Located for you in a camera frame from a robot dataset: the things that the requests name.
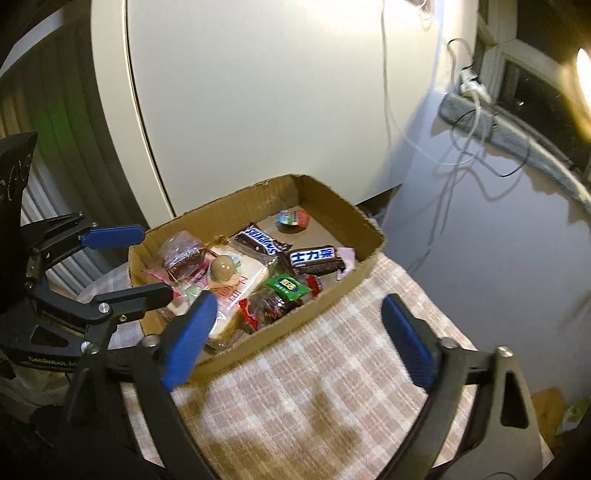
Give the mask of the small clear green candy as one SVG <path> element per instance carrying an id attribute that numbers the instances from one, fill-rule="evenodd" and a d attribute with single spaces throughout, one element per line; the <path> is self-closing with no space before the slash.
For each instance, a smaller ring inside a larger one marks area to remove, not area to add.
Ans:
<path id="1" fill-rule="evenodd" d="M 202 288 L 199 287 L 197 284 L 193 284 L 190 287 L 187 287 L 183 291 L 183 297 L 189 304 L 192 304 L 194 300 L 196 300 L 199 295 L 201 294 Z"/>

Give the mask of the clear packet dark dates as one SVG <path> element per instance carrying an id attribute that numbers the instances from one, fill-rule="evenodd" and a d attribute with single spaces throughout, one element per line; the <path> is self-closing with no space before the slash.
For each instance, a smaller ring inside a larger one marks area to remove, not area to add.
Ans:
<path id="1" fill-rule="evenodd" d="M 145 273 L 166 283 L 190 277 L 204 264 L 206 248 L 186 230 L 169 237 L 159 248 Z"/>

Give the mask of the red-edged clear date packet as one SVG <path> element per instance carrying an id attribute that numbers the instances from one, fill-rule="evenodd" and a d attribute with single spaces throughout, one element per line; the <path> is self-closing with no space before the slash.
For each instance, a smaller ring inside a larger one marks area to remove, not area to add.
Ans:
<path id="1" fill-rule="evenodd" d="M 311 294 L 295 302 L 287 302 L 269 287 L 263 286 L 238 301 L 240 313 L 249 330 L 259 331 L 286 316 L 290 311 L 303 306 L 322 293 L 321 279 L 315 275 L 291 276 L 311 288 Z"/>

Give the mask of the green candy packet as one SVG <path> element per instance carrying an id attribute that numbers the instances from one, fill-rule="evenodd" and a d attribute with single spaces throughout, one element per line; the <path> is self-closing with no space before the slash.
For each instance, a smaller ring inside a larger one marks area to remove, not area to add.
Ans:
<path id="1" fill-rule="evenodd" d="M 264 286 L 269 287 L 287 302 L 296 302 L 311 294 L 311 288 L 287 274 L 276 275 L 266 280 Z"/>

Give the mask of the green tissue box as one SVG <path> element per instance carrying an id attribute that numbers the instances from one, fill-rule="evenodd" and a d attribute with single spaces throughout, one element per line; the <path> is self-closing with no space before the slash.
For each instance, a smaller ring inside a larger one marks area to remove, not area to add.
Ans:
<path id="1" fill-rule="evenodd" d="M 586 396 L 569 406 L 564 413 L 556 434 L 562 435 L 566 432 L 575 430 L 585 416 L 590 404 L 591 397 Z"/>

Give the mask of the large clear bread packet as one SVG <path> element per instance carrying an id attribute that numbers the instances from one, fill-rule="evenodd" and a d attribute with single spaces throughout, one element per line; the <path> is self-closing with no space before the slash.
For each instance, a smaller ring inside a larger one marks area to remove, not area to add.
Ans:
<path id="1" fill-rule="evenodd" d="M 228 255 L 235 263 L 235 275 L 228 282 L 213 282 L 209 277 L 211 261 L 218 255 Z M 183 291 L 193 284 L 201 287 L 202 291 L 211 291 L 216 296 L 217 314 L 206 344 L 213 350 L 225 349 L 240 336 L 238 301 L 256 291 L 269 279 L 269 274 L 269 267 L 231 244 L 214 245 L 205 254 L 204 264 L 197 272 L 180 282 L 172 283 L 174 298 L 166 307 L 160 308 L 158 313 L 166 321 L 185 314 L 191 304 L 183 297 Z"/>

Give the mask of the wrapped braised egg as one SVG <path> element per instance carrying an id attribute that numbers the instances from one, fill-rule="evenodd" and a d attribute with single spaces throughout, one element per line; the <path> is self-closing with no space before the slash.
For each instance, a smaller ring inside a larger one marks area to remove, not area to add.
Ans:
<path id="1" fill-rule="evenodd" d="M 235 263 L 230 256 L 218 255 L 211 261 L 209 277 L 213 282 L 228 282 L 233 275 L 235 275 Z"/>

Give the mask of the Snickers bar English label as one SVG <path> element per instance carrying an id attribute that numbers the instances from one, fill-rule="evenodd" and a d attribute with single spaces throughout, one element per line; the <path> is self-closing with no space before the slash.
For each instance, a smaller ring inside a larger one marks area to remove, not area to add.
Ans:
<path id="1" fill-rule="evenodd" d="M 249 226 L 236 233 L 235 241 L 267 256 L 276 256 L 279 253 L 287 252 L 293 247 L 291 244 L 277 240 L 272 235 L 267 234 L 256 223 L 250 223 Z"/>

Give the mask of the plaid pink table cloth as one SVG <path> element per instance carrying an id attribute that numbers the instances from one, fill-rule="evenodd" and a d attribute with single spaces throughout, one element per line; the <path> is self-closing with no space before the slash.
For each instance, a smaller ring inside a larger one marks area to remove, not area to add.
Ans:
<path id="1" fill-rule="evenodd" d="M 440 336 L 472 347 L 407 271 L 380 255 L 370 275 L 322 315 L 173 392 L 221 477 L 373 479 L 383 470 L 425 401 L 381 321 L 391 293 Z"/>

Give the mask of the brown cardboard box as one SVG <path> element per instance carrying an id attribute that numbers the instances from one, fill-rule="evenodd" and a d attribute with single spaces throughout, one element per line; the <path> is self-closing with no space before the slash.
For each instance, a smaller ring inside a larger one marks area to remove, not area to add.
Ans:
<path id="1" fill-rule="evenodd" d="M 276 216 L 281 210 L 293 208 L 306 210 L 311 216 L 310 224 L 304 231 L 294 234 L 281 232 L 276 226 Z M 236 242 L 235 234 L 250 223 L 256 223 L 267 234 L 293 247 L 276 256 L 267 256 Z M 269 279 L 283 273 L 304 275 L 291 270 L 287 263 L 287 253 L 295 249 L 332 245 L 346 263 L 344 272 L 315 275 L 322 281 L 322 293 L 259 331 L 249 330 L 239 310 L 240 336 L 222 350 L 213 350 L 205 342 L 204 353 L 199 355 L 194 369 L 199 376 L 221 371 L 256 354 L 337 303 L 370 274 L 385 242 L 381 230 L 363 216 L 361 210 L 342 199 L 327 185 L 310 176 L 284 175 L 213 200 L 149 230 L 145 239 L 130 247 L 128 252 L 132 286 L 159 281 L 147 275 L 145 270 L 160 246 L 182 230 L 204 243 L 206 253 L 214 245 L 229 243 L 246 255 L 256 258 L 269 267 Z M 166 321 L 158 313 L 160 308 L 146 313 L 141 319 L 143 333 L 160 334 L 171 322 L 172 319 Z"/>

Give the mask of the small round jelly cup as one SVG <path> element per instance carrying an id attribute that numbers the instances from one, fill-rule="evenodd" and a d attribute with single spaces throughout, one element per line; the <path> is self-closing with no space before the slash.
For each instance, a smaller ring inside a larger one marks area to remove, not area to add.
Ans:
<path id="1" fill-rule="evenodd" d="M 304 209 L 284 209 L 276 216 L 276 226 L 281 232 L 294 234 L 307 229 L 310 219 L 311 216 Z"/>

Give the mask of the Snickers bar Chinese label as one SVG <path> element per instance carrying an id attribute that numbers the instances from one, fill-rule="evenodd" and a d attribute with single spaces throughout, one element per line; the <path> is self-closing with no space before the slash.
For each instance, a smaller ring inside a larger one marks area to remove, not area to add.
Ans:
<path id="1" fill-rule="evenodd" d="M 297 274 L 325 275 L 346 270 L 345 261 L 332 245 L 291 250 L 287 263 Z"/>

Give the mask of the grey fabric draft strip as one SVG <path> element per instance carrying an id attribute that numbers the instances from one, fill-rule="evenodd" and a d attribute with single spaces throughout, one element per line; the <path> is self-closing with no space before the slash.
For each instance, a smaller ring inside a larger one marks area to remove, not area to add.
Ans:
<path id="1" fill-rule="evenodd" d="M 470 133 L 475 104 L 456 93 L 447 93 L 439 105 L 438 114 L 453 130 Z M 504 153 L 512 155 L 533 168 L 538 169 L 578 202 L 587 214 L 590 214 L 590 191 L 579 178 L 567 168 L 559 157 L 538 142 L 515 123 L 500 113 L 481 108 L 481 119 L 474 131 L 474 137 L 485 140 Z"/>

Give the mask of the white power strip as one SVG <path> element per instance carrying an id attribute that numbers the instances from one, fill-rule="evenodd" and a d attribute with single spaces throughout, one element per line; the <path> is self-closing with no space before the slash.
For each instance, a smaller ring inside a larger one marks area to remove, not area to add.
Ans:
<path id="1" fill-rule="evenodd" d="M 471 68 L 463 69 L 460 72 L 459 91 L 464 97 L 478 98 L 485 105 L 493 104 L 488 89 L 480 82 L 478 75 Z"/>

